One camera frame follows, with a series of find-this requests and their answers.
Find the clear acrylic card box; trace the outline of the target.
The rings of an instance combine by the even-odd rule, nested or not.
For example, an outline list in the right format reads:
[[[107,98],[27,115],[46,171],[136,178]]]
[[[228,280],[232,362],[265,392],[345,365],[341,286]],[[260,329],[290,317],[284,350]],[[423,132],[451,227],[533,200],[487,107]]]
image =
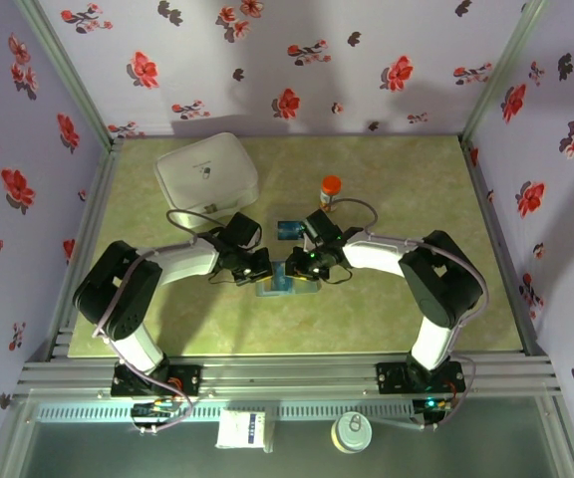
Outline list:
[[[310,202],[302,200],[283,201],[272,204],[268,209],[268,215],[270,219],[270,225],[274,231],[276,239],[277,239],[277,222],[280,220],[292,220],[292,221],[300,221],[302,223],[303,237],[299,240],[296,240],[296,241],[302,241],[305,235],[303,225],[304,220],[313,210],[314,207]]]

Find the orange-capped bottle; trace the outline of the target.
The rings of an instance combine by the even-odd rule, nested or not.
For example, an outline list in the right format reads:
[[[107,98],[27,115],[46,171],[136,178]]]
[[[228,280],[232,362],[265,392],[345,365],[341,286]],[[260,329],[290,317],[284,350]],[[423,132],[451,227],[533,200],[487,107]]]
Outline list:
[[[322,179],[319,194],[319,205],[323,211],[330,212],[332,210],[332,204],[340,194],[341,189],[342,180],[339,176],[327,175]]]

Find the white plastic container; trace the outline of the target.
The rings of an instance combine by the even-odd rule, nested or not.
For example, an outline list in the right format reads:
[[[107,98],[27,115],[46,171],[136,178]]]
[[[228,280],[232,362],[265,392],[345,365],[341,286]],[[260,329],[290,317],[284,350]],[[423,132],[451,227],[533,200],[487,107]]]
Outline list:
[[[222,132],[156,160],[154,175],[180,225],[195,229],[231,216],[259,196],[258,172],[241,141]],[[187,210],[187,215],[179,210]]]

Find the white box with blue print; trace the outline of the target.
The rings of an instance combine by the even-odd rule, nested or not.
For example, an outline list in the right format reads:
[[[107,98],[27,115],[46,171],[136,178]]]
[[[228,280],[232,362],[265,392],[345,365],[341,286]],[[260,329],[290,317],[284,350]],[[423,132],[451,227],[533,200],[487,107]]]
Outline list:
[[[221,411],[215,447],[273,451],[275,422],[265,411]]]

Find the small electronics board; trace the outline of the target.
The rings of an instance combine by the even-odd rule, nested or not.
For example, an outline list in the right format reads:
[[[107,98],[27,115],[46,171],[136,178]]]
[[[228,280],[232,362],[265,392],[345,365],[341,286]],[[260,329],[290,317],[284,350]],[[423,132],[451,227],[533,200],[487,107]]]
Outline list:
[[[180,396],[135,403],[130,410],[133,426],[141,435],[157,434],[176,425],[183,399]]]
[[[451,400],[444,398],[414,399],[413,407],[414,421],[421,429],[438,429],[453,412]]]

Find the silver tin can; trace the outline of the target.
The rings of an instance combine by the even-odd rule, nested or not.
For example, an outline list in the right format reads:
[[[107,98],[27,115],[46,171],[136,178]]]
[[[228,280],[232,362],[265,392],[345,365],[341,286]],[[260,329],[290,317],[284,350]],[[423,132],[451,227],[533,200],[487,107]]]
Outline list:
[[[369,419],[357,411],[342,414],[331,427],[332,443],[345,454],[364,451],[372,438],[373,429]]]

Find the long aluminium frame rail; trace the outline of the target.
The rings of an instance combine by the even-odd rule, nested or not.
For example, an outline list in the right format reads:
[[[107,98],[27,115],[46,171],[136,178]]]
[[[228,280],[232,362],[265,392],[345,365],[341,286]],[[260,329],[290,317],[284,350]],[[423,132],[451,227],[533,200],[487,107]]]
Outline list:
[[[201,368],[203,399],[373,399],[376,366],[403,360],[401,354],[177,357],[173,364]],[[558,396],[552,362],[522,353],[467,354],[460,360],[471,380],[470,397]],[[111,358],[65,358],[28,362],[14,386],[15,397],[56,394],[106,398],[114,374]]]

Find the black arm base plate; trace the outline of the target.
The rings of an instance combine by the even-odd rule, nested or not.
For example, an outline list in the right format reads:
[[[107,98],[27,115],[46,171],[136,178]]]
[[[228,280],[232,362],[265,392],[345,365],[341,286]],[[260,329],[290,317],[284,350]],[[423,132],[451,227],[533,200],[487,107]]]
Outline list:
[[[376,379],[380,394],[462,393],[466,390],[461,364],[451,360],[430,371],[410,362],[380,362],[376,364]]]
[[[197,397],[202,367],[196,364],[171,364],[164,361],[151,374],[136,373],[117,362],[111,383],[112,397],[177,396],[184,392]]]

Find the aluminium side rail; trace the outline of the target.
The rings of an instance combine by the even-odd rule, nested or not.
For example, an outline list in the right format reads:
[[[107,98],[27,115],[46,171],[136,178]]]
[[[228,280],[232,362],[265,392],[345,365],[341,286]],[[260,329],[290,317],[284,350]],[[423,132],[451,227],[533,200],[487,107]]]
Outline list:
[[[457,136],[457,140],[466,162],[468,173],[472,182],[477,202],[482,214],[491,247],[502,279],[503,288],[510,305],[513,323],[517,329],[521,351],[531,357],[546,357],[547,353],[537,341],[536,331],[532,320],[529,318],[526,304],[518,293],[516,269],[510,257],[500,222],[495,212],[494,203],[487,198],[491,189],[487,186],[485,178],[479,166],[474,166],[471,159],[473,144],[465,140],[463,134]]]
[[[91,265],[124,142],[123,139],[114,140],[109,151],[101,156],[94,181],[88,191],[82,221],[75,238],[74,251],[54,310],[43,361],[64,358],[68,354],[78,315],[72,299]]]

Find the aluminium frame upright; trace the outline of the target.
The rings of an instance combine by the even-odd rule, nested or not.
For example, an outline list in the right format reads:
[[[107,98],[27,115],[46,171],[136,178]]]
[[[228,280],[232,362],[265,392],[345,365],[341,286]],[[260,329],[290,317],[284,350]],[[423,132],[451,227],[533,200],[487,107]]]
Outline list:
[[[529,36],[550,1],[551,0],[527,0],[524,3],[517,25],[503,49],[499,60],[493,67],[492,74],[478,97],[463,131],[458,135],[458,140],[461,145],[464,145],[472,139],[488,110],[492,107],[492,103],[498,98],[521,51],[525,48]]]
[[[73,101],[106,151],[114,140],[39,0],[13,0],[42,45]]]

